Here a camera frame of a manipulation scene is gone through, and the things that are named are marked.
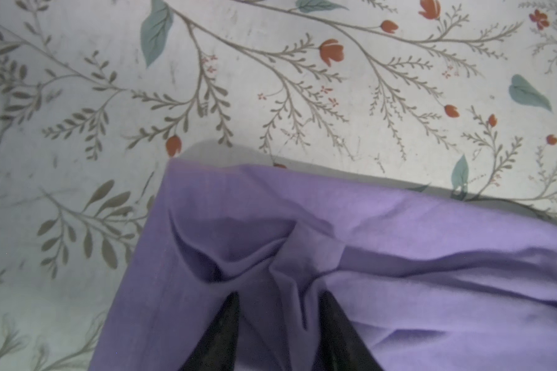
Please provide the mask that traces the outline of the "purple t-shirt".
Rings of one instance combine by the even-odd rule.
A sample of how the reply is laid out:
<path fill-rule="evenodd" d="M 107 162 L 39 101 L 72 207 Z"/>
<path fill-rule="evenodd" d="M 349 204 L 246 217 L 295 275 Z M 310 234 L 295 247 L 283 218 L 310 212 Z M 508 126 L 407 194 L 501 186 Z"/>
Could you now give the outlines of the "purple t-shirt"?
<path fill-rule="evenodd" d="M 557 226 L 181 159 L 166 168 L 90 368 L 181 368 L 238 293 L 236 369 L 319 370 L 323 292 L 387 370 L 557 370 Z"/>

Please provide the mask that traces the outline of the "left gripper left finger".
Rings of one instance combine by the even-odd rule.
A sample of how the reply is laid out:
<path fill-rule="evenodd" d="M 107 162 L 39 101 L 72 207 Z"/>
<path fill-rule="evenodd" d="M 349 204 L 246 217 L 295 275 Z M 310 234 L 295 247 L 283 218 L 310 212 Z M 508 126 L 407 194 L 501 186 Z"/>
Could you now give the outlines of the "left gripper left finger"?
<path fill-rule="evenodd" d="M 207 327 L 180 371 L 233 371 L 235 369 L 240 301 L 232 292 Z"/>

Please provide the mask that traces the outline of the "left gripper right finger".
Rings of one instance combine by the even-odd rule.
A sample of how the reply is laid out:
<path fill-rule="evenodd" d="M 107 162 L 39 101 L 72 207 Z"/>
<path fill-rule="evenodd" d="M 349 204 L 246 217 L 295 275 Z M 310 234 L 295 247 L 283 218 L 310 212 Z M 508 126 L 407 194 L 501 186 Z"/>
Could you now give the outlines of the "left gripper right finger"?
<path fill-rule="evenodd" d="M 384 371 L 331 292 L 320 295 L 320 359 L 329 371 Z"/>

